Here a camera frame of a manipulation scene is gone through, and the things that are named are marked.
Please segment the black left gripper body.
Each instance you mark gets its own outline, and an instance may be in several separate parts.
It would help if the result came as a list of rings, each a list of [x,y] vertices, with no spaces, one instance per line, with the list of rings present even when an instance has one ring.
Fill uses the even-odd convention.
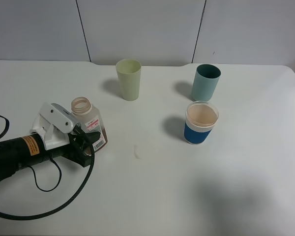
[[[31,134],[6,141],[4,151],[4,163],[18,171],[45,162],[50,157],[67,155],[70,145],[46,150],[41,137],[38,134]]]

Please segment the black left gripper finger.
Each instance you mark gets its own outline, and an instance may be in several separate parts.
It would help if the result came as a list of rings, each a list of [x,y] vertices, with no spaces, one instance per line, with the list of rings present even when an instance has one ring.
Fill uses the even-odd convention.
[[[73,141],[69,145],[69,160],[87,167],[95,160],[91,146],[85,141]]]
[[[98,131],[90,133],[76,133],[70,134],[70,141],[77,145],[87,145],[88,143],[95,143],[99,140],[101,133]]]

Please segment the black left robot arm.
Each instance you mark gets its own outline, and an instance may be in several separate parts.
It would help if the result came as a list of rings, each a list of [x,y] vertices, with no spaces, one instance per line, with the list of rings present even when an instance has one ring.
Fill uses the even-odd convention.
[[[82,167],[89,166],[91,156],[85,153],[89,145],[81,136],[69,134],[68,137],[68,144],[50,150],[45,149],[38,134],[0,142],[0,182],[19,170],[45,161],[55,164],[53,159],[59,156]]]

